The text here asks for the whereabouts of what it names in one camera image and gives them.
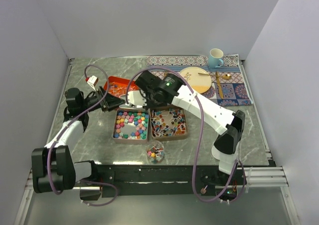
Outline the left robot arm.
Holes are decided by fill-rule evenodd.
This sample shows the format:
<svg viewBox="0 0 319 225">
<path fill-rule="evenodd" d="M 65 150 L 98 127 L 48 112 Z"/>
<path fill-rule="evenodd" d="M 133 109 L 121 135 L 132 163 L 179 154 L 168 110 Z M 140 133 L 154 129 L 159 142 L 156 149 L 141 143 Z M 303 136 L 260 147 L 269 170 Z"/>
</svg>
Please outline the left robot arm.
<svg viewBox="0 0 319 225">
<path fill-rule="evenodd" d="M 71 151 L 85 132 L 90 111 L 106 110 L 107 92 L 100 87 L 84 97 L 78 88 L 65 92 L 67 106 L 63 124 L 57 135 L 43 148 L 31 154 L 33 189 L 36 193 L 61 194 L 82 180 L 88 186 L 98 183 L 99 173 L 93 161 L 73 162 Z"/>
</svg>

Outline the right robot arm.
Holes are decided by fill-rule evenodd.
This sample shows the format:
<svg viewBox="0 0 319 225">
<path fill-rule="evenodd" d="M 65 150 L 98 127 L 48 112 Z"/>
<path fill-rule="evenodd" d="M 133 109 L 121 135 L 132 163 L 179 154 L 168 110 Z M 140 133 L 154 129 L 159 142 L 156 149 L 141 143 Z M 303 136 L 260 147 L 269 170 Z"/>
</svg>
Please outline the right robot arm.
<svg viewBox="0 0 319 225">
<path fill-rule="evenodd" d="M 123 93 L 125 104 L 145 109 L 176 106 L 199 118 L 201 128 L 205 123 L 211 126 L 218 134 L 211 148 L 211 155 L 219 161 L 218 179 L 230 184 L 236 178 L 237 146 L 245 126 L 245 113 L 221 107 L 192 88 L 179 73 L 167 67 L 163 70 L 167 71 L 163 79 L 149 69 L 136 72 Z"/>
</svg>

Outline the tin of star candies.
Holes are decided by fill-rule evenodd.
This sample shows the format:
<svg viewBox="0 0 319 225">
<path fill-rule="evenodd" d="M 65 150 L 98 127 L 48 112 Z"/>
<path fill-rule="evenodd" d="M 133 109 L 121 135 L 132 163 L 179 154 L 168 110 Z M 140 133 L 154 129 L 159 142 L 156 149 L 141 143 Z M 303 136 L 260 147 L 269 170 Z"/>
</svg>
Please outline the tin of star candies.
<svg viewBox="0 0 319 225">
<path fill-rule="evenodd" d="M 146 144 L 149 138 L 150 112 L 117 109 L 112 138 L 116 143 Z"/>
</svg>

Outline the orange plastic tray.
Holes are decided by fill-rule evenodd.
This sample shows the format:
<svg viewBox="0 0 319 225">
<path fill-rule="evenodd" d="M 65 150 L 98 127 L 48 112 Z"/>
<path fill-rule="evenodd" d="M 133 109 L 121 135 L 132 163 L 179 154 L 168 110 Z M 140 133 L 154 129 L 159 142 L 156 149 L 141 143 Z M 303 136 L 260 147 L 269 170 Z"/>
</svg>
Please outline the orange plastic tray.
<svg viewBox="0 0 319 225">
<path fill-rule="evenodd" d="M 124 96 L 126 94 L 129 81 L 129 79 L 110 76 L 108 78 L 108 81 L 104 84 L 103 88 L 104 90 L 106 90 L 109 86 L 108 93 L 112 96 L 120 98 L 121 96 Z"/>
</svg>

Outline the cream and orange plate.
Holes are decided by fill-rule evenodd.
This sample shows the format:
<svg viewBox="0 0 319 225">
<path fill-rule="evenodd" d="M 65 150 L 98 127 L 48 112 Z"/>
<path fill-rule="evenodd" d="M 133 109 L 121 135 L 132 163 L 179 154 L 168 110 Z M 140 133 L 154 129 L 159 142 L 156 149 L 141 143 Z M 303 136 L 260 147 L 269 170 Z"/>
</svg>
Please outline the cream and orange plate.
<svg viewBox="0 0 319 225">
<path fill-rule="evenodd" d="M 187 67 L 179 72 L 195 91 L 202 94 L 211 88 L 212 80 L 210 76 L 198 75 L 198 73 L 208 72 L 199 67 Z"/>
</svg>

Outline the clear plastic cup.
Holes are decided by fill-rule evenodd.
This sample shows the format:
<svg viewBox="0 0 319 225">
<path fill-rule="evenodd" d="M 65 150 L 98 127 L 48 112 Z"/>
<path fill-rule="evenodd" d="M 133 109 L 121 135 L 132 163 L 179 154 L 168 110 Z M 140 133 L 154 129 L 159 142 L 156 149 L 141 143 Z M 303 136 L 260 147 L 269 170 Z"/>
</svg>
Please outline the clear plastic cup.
<svg viewBox="0 0 319 225">
<path fill-rule="evenodd" d="M 146 156 L 151 164 L 161 163 L 164 159 L 164 146 L 160 141 L 152 141 L 146 146 Z"/>
</svg>

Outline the gold knife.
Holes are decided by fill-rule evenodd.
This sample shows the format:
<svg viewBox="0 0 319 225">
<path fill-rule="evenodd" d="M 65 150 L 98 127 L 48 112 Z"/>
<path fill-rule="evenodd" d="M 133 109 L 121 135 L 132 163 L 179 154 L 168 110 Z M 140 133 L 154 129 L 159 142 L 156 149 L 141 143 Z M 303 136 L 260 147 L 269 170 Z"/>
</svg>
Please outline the gold knife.
<svg viewBox="0 0 319 225">
<path fill-rule="evenodd" d="M 217 85 L 218 85 L 220 98 L 224 99 L 223 91 L 222 91 L 222 87 L 221 87 L 221 83 L 220 83 L 220 76 L 219 76 L 218 72 L 215 72 L 215 77 L 216 77 L 216 82 L 217 82 Z"/>
</svg>

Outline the light blue mug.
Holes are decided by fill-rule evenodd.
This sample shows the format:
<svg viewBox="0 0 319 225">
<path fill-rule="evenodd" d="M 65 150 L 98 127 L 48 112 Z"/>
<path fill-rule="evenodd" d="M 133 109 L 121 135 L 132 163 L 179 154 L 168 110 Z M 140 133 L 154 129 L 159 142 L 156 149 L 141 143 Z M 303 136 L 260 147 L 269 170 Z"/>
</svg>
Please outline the light blue mug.
<svg viewBox="0 0 319 225">
<path fill-rule="evenodd" d="M 223 56 L 224 53 L 221 49 L 211 49 L 208 57 L 208 67 L 214 69 L 224 66 Z"/>
</svg>

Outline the patterned cloth placemat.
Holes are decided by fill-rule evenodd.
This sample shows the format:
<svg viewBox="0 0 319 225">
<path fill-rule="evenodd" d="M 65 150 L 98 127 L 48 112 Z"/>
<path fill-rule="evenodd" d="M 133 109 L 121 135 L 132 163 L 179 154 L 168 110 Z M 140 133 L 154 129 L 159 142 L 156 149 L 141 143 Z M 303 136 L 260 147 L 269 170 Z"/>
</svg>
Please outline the patterned cloth placemat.
<svg viewBox="0 0 319 225">
<path fill-rule="evenodd" d="M 187 67 L 199 67 L 210 75 L 230 74 L 230 80 L 220 79 L 224 99 L 220 98 L 217 82 L 212 80 L 211 88 L 202 93 L 206 98 L 216 102 L 220 106 L 248 106 L 253 104 L 253 100 L 246 89 L 246 83 L 242 70 L 241 62 L 238 54 L 227 54 L 223 56 L 224 66 L 210 69 L 208 67 L 208 57 L 206 56 L 149 56 L 146 58 L 148 67 L 156 67 L 152 69 L 152 73 L 163 78 L 167 72 L 160 67 L 168 67 L 171 70 L 180 72 Z"/>
</svg>

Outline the gold spoon on mat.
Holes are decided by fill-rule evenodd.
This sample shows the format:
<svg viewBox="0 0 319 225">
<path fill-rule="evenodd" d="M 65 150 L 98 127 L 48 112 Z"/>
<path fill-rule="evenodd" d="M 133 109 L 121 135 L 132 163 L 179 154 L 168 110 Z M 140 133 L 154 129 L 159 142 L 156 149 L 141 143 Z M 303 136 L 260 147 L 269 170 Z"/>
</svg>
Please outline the gold spoon on mat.
<svg viewBox="0 0 319 225">
<path fill-rule="evenodd" d="M 223 80 L 230 80 L 232 76 L 230 74 L 225 74 L 225 75 L 211 75 L 212 80 L 216 81 L 217 78 L 223 79 Z"/>
</svg>

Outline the clear round lid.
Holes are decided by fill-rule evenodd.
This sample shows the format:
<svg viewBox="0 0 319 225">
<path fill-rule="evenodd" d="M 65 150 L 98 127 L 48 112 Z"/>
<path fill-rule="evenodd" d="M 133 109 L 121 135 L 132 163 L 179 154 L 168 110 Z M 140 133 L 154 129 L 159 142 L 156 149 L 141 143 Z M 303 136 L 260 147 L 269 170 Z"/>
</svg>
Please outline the clear round lid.
<svg viewBox="0 0 319 225">
<path fill-rule="evenodd" d="M 216 160 L 220 160 L 221 152 L 213 145 L 211 148 L 211 155 Z"/>
</svg>

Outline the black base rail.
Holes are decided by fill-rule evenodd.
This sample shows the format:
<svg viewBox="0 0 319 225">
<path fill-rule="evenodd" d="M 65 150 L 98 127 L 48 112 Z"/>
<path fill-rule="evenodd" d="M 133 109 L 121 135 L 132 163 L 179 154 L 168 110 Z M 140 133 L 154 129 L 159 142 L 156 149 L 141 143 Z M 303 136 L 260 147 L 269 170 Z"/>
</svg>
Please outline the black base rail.
<svg viewBox="0 0 319 225">
<path fill-rule="evenodd" d="M 88 174 L 80 175 L 76 167 L 88 165 Z M 221 193 L 224 201 L 239 196 L 241 186 L 249 185 L 248 169 L 238 166 L 233 175 L 218 170 L 217 166 L 200 165 L 194 171 L 190 165 L 96 165 L 92 161 L 73 164 L 62 162 L 51 167 L 53 185 L 57 191 L 88 187 L 81 192 L 83 201 L 96 201 L 99 197 L 111 198 L 131 195 L 182 195 L 192 194 L 193 188 L 203 198 Z"/>
</svg>

